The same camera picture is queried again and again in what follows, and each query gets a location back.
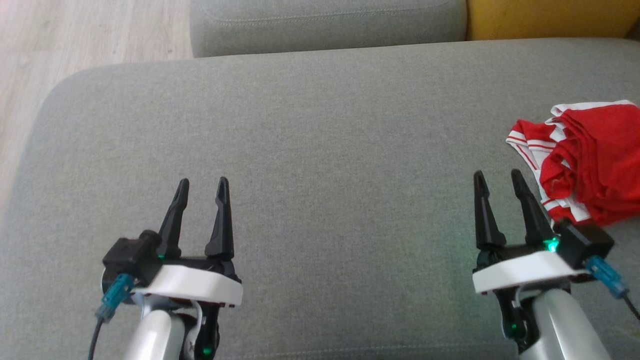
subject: red cloth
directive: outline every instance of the red cloth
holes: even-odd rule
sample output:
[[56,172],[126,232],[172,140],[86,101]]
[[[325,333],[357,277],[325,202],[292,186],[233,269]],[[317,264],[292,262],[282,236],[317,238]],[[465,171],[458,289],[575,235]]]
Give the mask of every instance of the red cloth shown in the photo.
[[548,196],[575,192],[598,225],[640,214],[640,109],[565,110],[557,120],[566,126],[566,139],[542,163],[540,185]]

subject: glowing green light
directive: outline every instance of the glowing green light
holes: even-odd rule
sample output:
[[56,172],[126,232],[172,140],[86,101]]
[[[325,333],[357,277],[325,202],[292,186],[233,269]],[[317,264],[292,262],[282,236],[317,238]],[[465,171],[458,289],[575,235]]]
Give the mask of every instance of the glowing green light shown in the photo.
[[556,252],[558,245],[560,244],[560,240],[558,238],[552,238],[551,240],[543,241],[548,251]]

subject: folded cloth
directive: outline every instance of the folded cloth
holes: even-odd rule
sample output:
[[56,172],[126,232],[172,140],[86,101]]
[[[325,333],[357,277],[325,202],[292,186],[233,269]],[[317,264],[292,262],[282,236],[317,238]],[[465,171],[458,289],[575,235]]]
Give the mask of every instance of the folded cloth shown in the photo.
[[507,138],[536,176],[549,215],[608,225],[640,214],[640,109],[584,102],[551,112],[544,124],[518,120]]

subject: gray sofa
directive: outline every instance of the gray sofa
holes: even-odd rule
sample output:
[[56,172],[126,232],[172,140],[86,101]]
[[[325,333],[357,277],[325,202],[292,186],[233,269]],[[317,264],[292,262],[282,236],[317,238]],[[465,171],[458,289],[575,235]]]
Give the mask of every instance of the gray sofa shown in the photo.
[[[640,102],[638,59],[637,42],[566,38],[80,72],[40,110],[12,191],[2,358],[85,357],[106,251],[157,229],[188,177],[181,247],[201,254],[224,175],[244,300],[221,312],[217,359],[513,359],[497,302],[471,281],[472,174],[523,242],[509,171],[534,181],[504,143],[511,126],[562,102]],[[607,230],[640,301],[640,221]],[[613,358],[640,352],[624,303],[599,284],[573,293]],[[96,359],[122,356],[137,321],[122,306]]]

